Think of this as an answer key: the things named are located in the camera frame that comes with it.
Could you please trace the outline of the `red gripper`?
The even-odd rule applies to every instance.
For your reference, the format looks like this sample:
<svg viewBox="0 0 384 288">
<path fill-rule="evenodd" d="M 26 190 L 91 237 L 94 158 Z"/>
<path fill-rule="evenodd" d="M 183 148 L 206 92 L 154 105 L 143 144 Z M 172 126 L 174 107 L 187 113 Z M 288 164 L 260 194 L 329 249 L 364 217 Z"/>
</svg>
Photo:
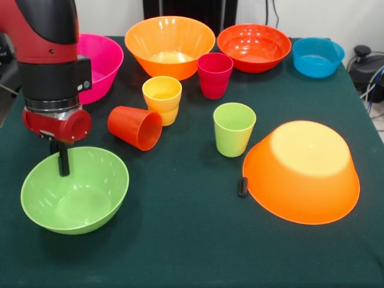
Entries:
<svg viewBox="0 0 384 288">
<path fill-rule="evenodd" d="M 38 113 L 24 108 L 22 113 L 24 124 L 32 132 L 56 140 L 50 141 L 50 154 L 59 151 L 59 172 L 62 177 L 70 174 L 68 150 L 64 143 L 73 144 L 85 139 L 92 125 L 88 112 L 82 108 L 71 109 L 59 113 Z"/>
</svg>

